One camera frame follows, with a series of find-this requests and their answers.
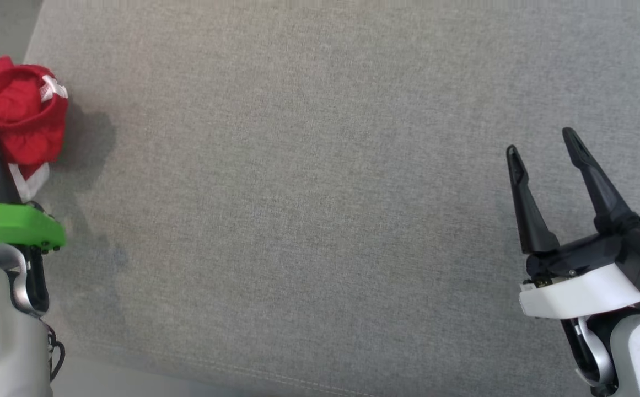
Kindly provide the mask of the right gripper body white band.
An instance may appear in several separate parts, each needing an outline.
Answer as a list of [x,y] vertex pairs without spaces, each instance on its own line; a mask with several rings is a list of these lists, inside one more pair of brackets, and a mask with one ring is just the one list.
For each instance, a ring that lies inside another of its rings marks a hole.
[[527,255],[529,278],[519,294],[526,316],[574,319],[640,303],[640,230]]

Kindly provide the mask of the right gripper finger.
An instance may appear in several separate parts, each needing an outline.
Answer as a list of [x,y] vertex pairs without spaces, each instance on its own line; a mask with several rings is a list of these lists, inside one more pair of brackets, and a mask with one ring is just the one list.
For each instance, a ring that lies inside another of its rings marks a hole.
[[520,246],[524,254],[539,254],[560,247],[556,235],[549,230],[529,188],[529,174],[515,145],[506,149],[514,213]]
[[602,235],[623,234],[640,224],[638,213],[630,209],[576,131],[565,127],[562,136],[572,164],[581,171],[584,179],[595,211],[597,232]]

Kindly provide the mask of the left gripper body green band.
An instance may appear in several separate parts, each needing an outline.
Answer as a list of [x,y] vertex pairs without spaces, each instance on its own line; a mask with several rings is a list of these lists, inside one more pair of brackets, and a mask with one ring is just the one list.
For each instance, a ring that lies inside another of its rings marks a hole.
[[63,226],[39,208],[0,203],[0,243],[58,250],[67,239]]

